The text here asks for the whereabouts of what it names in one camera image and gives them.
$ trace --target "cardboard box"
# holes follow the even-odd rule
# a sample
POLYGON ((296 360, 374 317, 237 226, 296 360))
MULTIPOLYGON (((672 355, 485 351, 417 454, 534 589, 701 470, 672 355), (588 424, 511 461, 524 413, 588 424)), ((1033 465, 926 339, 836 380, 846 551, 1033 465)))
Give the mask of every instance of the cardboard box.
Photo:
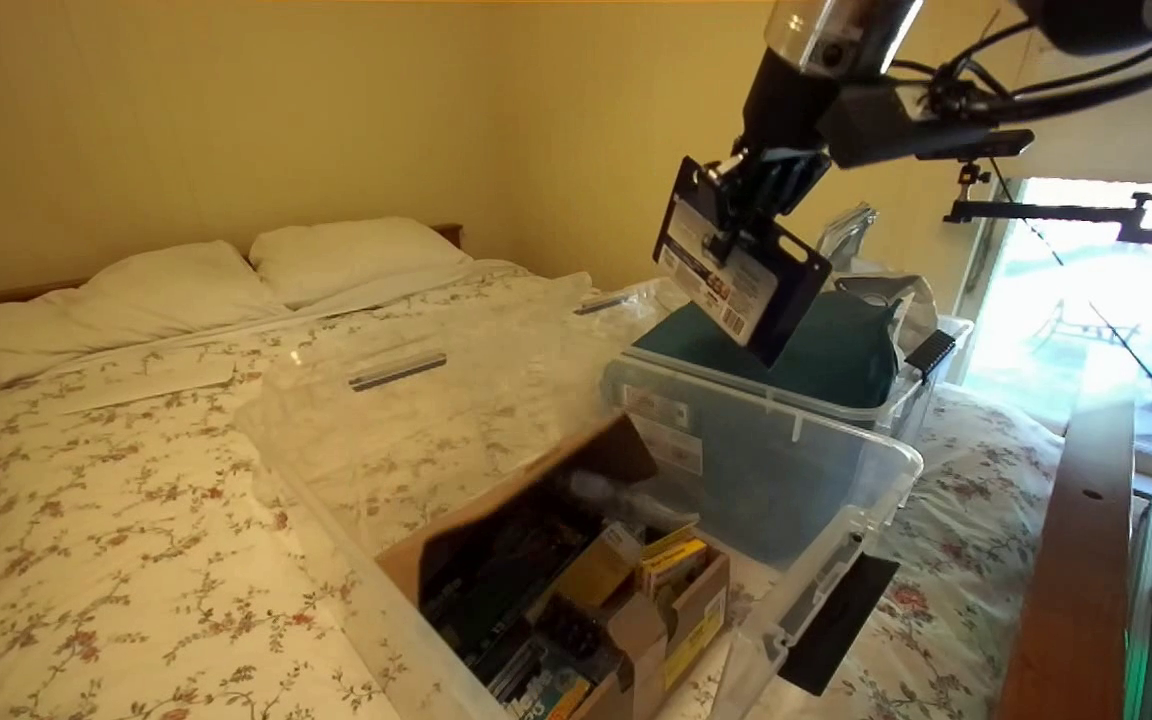
MULTIPOLYGON (((646 480, 651 458, 636 428, 615 416, 585 437, 570 437, 545 461, 534 461, 511 484, 499 484, 485 499, 442 517, 441 524, 407 538, 403 545, 379 556, 379 567, 394 582, 394 589, 418 605, 418 589, 428 582, 428 565, 437 565, 437 545, 449 538, 465 538, 505 513, 528 510, 547 480, 588 470, 613 480, 646 480)), ((701 653, 728 626, 728 589, 731 565, 715 549, 706 549, 706 565, 672 597, 665 608, 655 605, 642 582, 627 582, 624 593, 607 600, 599 616, 605 637, 624 657, 624 669, 605 676, 570 713, 570 720, 646 720, 668 701, 668 691, 687 676, 701 653)))

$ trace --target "floral pattern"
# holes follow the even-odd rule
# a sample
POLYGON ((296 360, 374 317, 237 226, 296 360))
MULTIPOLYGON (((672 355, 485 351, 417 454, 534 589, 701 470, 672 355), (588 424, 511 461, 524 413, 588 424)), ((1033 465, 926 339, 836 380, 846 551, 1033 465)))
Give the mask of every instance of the floral pattern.
MULTIPOLYGON (((528 350, 547 350, 534 368, 515 366, 508 384, 451 404, 488 416, 391 384, 384 424, 358 439, 379 454, 319 474, 346 475, 314 494, 350 490, 334 520, 384 549, 594 416, 579 392, 651 307, 570 317, 588 293, 585 275, 476 266, 458 283, 372 313, 100 351, 0 390, 0 716, 449 716, 437 691, 457 679, 417 679, 403 627, 369 616, 369 586, 327 565, 296 499, 272 494, 276 461, 243 413, 296 378, 287 355, 327 368, 458 330, 499 333, 499 350, 528 330, 528 350)), ((921 454, 922 480, 873 545, 900 577, 855 653, 829 696, 771 684, 755 713, 988 713, 1060 446, 941 392, 921 454)), ((702 716, 715 687, 718 647, 668 713, 702 716)))

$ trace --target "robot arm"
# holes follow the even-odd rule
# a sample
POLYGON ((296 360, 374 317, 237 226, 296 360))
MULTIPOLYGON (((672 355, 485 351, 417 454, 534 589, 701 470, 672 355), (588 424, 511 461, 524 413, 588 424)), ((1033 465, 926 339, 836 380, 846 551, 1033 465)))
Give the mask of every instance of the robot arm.
POLYGON ((794 243, 791 213, 840 164, 900 157, 1014 157, 1033 132, 1012 128, 1152 90, 1152 71, 1104 82, 1152 58, 1152 0, 1014 0, 1028 16, 922 71, 921 116, 889 78, 921 0, 776 0, 767 53, 742 102, 742 132, 724 164, 682 160, 655 242, 687 295, 749 351, 776 360, 816 300, 829 259, 794 243), (1114 68, 1006 93, 971 58, 1019 32, 1060 53, 1140 53, 1114 68))

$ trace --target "bed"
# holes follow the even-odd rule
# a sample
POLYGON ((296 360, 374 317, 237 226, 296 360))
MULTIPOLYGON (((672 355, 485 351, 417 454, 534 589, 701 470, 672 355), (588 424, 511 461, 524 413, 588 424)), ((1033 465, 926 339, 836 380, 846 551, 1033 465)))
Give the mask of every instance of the bed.
MULTIPOLYGON (((449 484, 449 465, 519 470, 599 421, 588 384, 655 321, 651 293, 605 295, 588 275, 469 259, 410 221, 354 221, 248 252, 142 252, 0 303, 0 716, 401 716, 410 669, 354 647, 350 589, 268 494, 243 410, 287 360, 374 337, 499 333, 499 350, 558 330, 511 350, 547 355, 490 384, 499 413, 476 432, 374 424, 401 439, 354 470, 346 510, 391 549, 495 484, 449 484)), ((934 390, 917 448, 922 475, 873 539, 900 571, 855 647, 824 696, 776 684, 755 716, 988 716, 1012 691, 1062 439, 934 390)), ((665 716, 706 716, 715 676, 718 643, 665 716)))

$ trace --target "white pillow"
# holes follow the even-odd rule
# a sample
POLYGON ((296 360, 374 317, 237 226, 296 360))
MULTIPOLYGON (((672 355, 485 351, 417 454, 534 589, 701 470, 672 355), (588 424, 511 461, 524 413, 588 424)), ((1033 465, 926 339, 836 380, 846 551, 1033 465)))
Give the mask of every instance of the white pillow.
POLYGON ((441 231, 407 218, 291 226, 248 249, 261 281, 291 307, 369 283, 386 272, 469 266, 441 231))
POLYGON ((0 303, 0 384, 85 351, 283 313, 223 242, 124 257, 85 287, 0 303))

